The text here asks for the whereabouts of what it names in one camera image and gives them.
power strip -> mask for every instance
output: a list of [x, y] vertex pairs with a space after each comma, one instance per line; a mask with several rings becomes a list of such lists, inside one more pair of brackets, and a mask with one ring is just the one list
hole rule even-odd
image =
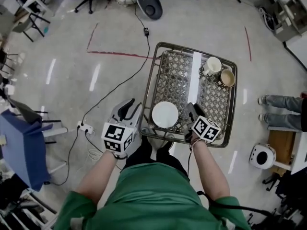
[[94, 128], [92, 126], [89, 126], [89, 125], [87, 125], [85, 123], [83, 123], [83, 125], [82, 125], [81, 123], [82, 123], [81, 121], [78, 122], [78, 126], [80, 126], [80, 130], [82, 130], [84, 132], [87, 130], [88, 134], [92, 134], [93, 133]]

metal dish rack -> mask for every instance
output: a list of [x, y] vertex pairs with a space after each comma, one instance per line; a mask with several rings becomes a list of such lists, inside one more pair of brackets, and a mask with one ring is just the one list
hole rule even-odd
[[[160, 42], [156, 46], [143, 101], [139, 132], [141, 135], [152, 138], [186, 143], [184, 132], [190, 122], [186, 107], [194, 52], [202, 54], [197, 103], [205, 111], [206, 117], [215, 121], [222, 129], [217, 139], [213, 143], [209, 143], [208, 146], [224, 148], [229, 143], [234, 119], [237, 86], [236, 64], [196, 49], [169, 43]], [[221, 83], [221, 72], [211, 76], [204, 75], [203, 65], [209, 57], [217, 57], [222, 63], [222, 70], [229, 69], [233, 72], [236, 78], [234, 86], [226, 87]], [[154, 106], [162, 101], [173, 103], [179, 112], [178, 121], [170, 128], [158, 127], [152, 120]], [[143, 121], [148, 123], [151, 131], [142, 130]]]

tiled floor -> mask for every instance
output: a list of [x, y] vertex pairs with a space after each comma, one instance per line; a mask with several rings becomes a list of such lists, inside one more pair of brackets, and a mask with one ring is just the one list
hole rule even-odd
[[[268, 193], [261, 181], [269, 173], [251, 167], [248, 158], [252, 147], [266, 141], [268, 131], [258, 120], [262, 107], [257, 97], [262, 94], [298, 96], [306, 89], [306, 72], [283, 48], [265, 27], [258, 11], [236, 0], [160, 0], [164, 14], [157, 21], [146, 19], [139, 9], [145, 26], [150, 30], [150, 56], [160, 41], [188, 46], [233, 61], [238, 66], [236, 112], [229, 145], [224, 149], [211, 149], [216, 161], [227, 176], [231, 192], [245, 206], [271, 210], [280, 200], [274, 192]], [[9, 52], [23, 53], [22, 64], [16, 65], [14, 99], [34, 109], [45, 107], [50, 118], [60, 118], [69, 133], [58, 136], [56, 145], [48, 147], [48, 153], [65, 160], [76, 136], [77, 122], [84, 113], [105, 94], [138, 70], [144, 61], [141, 57], [102, 54], [120, 52], [147, 54], [146, 38], [141, 23], [134, 15], [134, 7], [123, 7], [114, 0], [107, 6], [106, 0], [94, 2], [94, 13], [88, 14], [85, 5], [78, 14], [73, 12], [79, 3], [62, 0], [46, 36], [33, 31], [35, 42], [23, 34], [12, 33], [7, 48]], [[248, 32], [251, 61], [246, 31]], [[51, 75], [50, 66], [54, 63]], [[151, 60], [132, 80], [103, 100], [86, 116], [86, 123], [95, 128], [90, 139], [101, 147], [101, 132], [112, 108], [128, 98], [142, 101]], [[93, 73], [100, 68], [93, 91], [90, 85]], [[66, 194], [76, 187], [93, 165], [87, 158], [92, 149], [80, 133], [71, 152], [70, 176], [63, 186], [44, 186], [38, 195], [51, 207], [59, 210]], [[230, 164], [234, 152], [236, 160], [231, 173]], [[187, 167], [189, 149], [177, 144], [174, 155]], [[65, 180], [67, 168], [53, 174], [53, 180]], [[115, 169], [102, 206], [115, 186], [119, 170]], [[190, 179], [195, 189], [201, 189], [195, 159], [190, 162]]]

green shirt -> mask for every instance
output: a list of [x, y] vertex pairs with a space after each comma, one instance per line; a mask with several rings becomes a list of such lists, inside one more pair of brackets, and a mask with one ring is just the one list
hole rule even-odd
[[[217, 200], [239, 205], [235, 197]], [[177, 169], [162, 163], [139, 164], [124, 169], [106, 205], [97, 210], [88, 198], [70, 192], [60, 211], [54, 230], [226, 230], [226, 220], [238, 230], [250, 230], [241, 210], [204, 208]]]

blue cloth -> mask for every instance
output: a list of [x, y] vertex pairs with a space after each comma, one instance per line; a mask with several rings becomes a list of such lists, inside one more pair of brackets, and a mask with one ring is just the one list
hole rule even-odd
[[9, 110], [0, 114], [0, 135], [6, 138], [2, 153], [11, 169], [32, 189], [39, 191], [45, 181], [50, 180], [46, 166], [46, 145], [38, 122], [29, 124]]

